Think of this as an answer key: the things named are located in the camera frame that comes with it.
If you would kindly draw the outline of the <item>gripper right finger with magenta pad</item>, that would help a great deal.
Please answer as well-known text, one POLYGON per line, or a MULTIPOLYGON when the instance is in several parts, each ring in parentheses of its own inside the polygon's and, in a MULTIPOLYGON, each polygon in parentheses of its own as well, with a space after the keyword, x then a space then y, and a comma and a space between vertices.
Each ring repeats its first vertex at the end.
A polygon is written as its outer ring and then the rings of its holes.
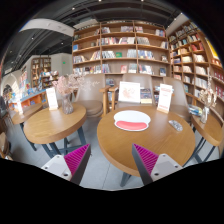
POLYGON ((169 155, 158 155, 137 144, 132 145, 132 155, 144 185, 182 169, 169 155))

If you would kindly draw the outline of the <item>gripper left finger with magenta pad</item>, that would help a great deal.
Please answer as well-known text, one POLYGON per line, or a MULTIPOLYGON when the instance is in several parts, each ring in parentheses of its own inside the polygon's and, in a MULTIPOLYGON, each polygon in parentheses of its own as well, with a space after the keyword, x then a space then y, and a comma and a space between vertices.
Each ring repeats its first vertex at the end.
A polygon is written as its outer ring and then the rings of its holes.
POLYGON ((42 166, 42 169, 79 185, 84 175, 90 155, 91 145, 86 144, 65 156, 55 155, 42 166))

